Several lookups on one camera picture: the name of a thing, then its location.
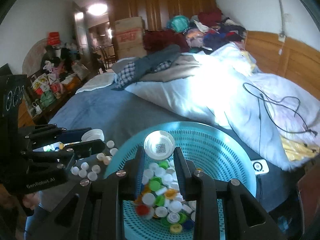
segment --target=red garment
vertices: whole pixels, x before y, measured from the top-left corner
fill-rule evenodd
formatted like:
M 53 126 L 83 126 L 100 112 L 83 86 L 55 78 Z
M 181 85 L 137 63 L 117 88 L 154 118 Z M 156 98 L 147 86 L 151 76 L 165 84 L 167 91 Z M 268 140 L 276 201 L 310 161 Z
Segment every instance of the red garment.
M 190 50 L 183 34 L 176 33 L 173 30 L 146 31 L 143 37 L 144 49 L 148 53 L 160 51 L 172 44 L 179 45 L 180 52 L 188 52 Z
M 219 8 L 215 8 L 212 12 L 209 13 L 199 13 L 198 18 L 202 24 L 211 27 L 217 25 L 217 22 L 221 22 L 221 15 L 221 10 Z

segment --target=beige fabric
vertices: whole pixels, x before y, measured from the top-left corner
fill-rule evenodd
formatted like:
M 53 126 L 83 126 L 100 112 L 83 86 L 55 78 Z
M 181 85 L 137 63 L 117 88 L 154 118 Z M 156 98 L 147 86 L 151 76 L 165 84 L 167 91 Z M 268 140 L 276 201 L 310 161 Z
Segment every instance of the beige fabric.
M 168 82 L 175 79 L 195 76 L 200 68 L 200 63 L 191 55 L 181 55 L 174 61 L 170 68 L 152 74 L 144 75 L 140 81 Z

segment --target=plastic basket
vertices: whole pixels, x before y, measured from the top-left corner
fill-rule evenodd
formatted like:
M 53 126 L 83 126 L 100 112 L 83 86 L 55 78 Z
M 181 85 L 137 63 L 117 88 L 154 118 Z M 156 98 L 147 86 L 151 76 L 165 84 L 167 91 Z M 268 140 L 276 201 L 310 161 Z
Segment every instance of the plastic basket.
M 244 149 L 226 133 L 195 122 L 170 122 L 153 126 L 136 134 L 126 141 L 113 157 L 105 177 L 122 169 L 127 160 L 135 157 L 138 146 L 143 146 L 146 136 L 156 130 L 170 133 L 180 146 L 186 159 L 195 163 L 214 179 L 229 181 L 239 179 L 256 195 L 256 177 L 251 161 Z M 145 168 L 153 162 L 147 155 Z M 156 219 L 140 218 L 130 201 L 124 201 L 124 232 L 127 240 L 192 240 L 192 231 L 183 231 L 178 235 L 171 234 Z M 218 200 L 220 239 L 225 239 L 222 202 Z

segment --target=bright light spot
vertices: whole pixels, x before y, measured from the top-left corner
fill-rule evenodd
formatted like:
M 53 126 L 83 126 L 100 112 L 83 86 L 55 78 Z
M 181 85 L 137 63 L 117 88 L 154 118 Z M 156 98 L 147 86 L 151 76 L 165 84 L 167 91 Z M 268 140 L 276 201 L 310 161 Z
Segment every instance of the bright light spot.
M 97 3 L 93 4 L 88 8 L 88 12 L 92 15 L 99 16 L 104 14 L 108 9 L 108 6 L 106 4 Z
M 108 35 L 109 35 L 109 38 L 112 39 L 112 30 L 111 29 L 108 29 Z
M 81 19 L 83 19 L 83 16 L 84 16 L 83 12 L 76 13 L 75 14 L 75 19 L 76 20 L 81 20 Z

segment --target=white electronic device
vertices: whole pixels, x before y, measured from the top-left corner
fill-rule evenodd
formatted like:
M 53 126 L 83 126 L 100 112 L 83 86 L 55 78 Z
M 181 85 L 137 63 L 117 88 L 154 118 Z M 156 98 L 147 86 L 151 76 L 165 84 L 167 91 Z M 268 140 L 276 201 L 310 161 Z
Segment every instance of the white electronic device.
M 260 160 L 254 160 L 251 161 L 253 169 L 254 169 L 254 174 L 257 175 L 263 175 L 269 172 L 269 167 L 264 159 Z

